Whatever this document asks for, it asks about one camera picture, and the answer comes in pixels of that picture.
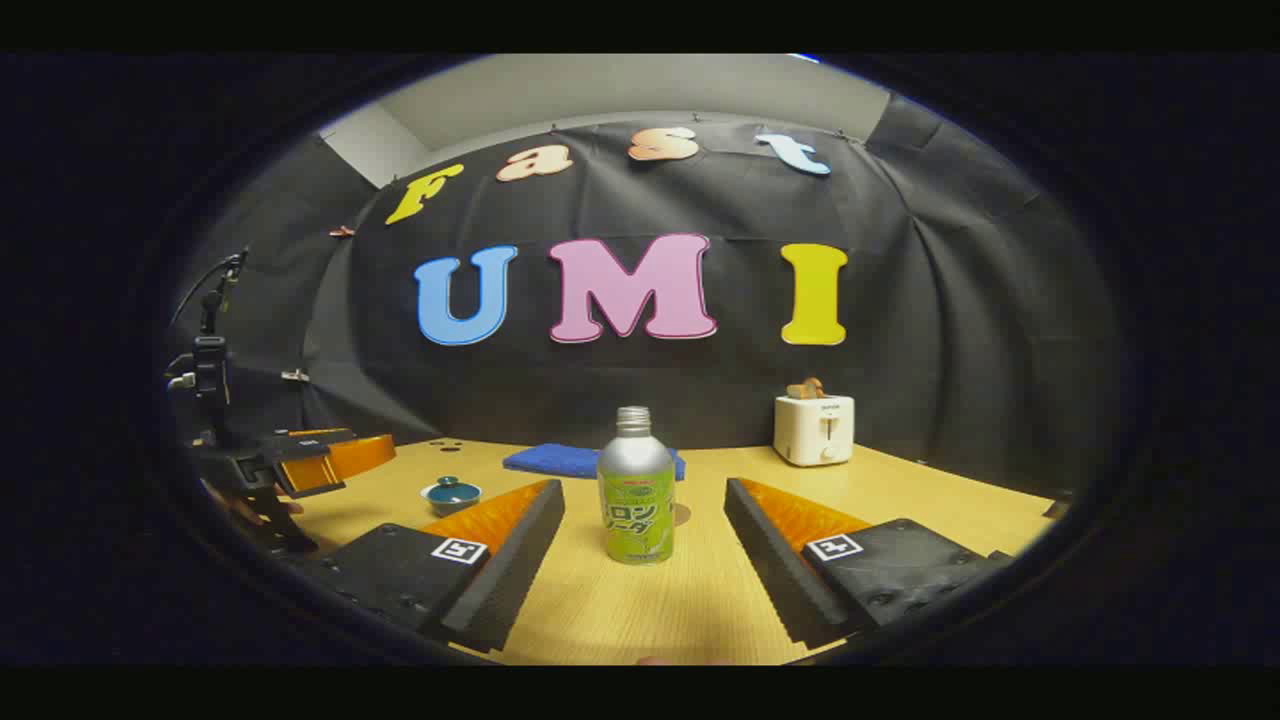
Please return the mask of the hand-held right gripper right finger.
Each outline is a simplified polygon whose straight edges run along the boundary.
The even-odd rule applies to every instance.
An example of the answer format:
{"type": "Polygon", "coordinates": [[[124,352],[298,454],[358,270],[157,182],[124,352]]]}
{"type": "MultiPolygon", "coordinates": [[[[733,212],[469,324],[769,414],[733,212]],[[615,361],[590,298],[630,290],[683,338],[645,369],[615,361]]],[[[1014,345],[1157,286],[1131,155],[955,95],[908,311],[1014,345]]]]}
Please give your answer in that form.
{"type": "Polygon", "coordinates": [[[809,650],[916,615],[1012,562],[913,519],[868,524],[746,478],[727,480],[724,515],[790,639],[809,650]]]}

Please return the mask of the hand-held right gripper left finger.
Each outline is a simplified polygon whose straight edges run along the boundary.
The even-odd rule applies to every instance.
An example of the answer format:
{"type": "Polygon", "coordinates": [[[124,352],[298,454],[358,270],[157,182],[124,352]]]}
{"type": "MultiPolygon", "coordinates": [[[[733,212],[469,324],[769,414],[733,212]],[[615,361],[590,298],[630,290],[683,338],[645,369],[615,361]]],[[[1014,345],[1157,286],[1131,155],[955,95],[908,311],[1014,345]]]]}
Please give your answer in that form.
{"type": "Polygon", "coordinates": [[[384,523],[300,574],[416,635],[502,651],[563,515],[561,482],[539,480],[422,529],[384,523]]]}

